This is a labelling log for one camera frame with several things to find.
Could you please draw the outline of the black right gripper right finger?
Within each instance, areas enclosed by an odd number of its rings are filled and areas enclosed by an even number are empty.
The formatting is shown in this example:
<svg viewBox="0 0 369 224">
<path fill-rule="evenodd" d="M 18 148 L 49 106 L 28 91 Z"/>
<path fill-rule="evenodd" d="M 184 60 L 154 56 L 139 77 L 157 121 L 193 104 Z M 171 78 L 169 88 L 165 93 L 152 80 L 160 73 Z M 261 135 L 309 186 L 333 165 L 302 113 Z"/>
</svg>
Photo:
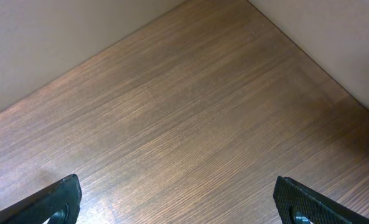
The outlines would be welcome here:
<svg viewBox="0 0 369 224">
<path fill-rule="evenodd" d="M 273 199 L 284 224 L 369 224 L 369 218 L 290 177 L 277 178 Z"/>
</svg>

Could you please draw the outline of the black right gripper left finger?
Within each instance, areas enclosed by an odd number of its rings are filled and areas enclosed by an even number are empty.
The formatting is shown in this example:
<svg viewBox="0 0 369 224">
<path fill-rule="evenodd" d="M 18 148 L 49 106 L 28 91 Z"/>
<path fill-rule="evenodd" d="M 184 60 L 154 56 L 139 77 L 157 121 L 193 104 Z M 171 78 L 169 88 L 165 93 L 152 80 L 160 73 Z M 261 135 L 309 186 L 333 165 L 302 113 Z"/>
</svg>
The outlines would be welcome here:
<svg viewBox="0 0 369 224">
<path fill-rule="evenodd" d="M 82 190 L 70 174 L 0 211 L 0 224 L 76 223 Z"/>
</svg>

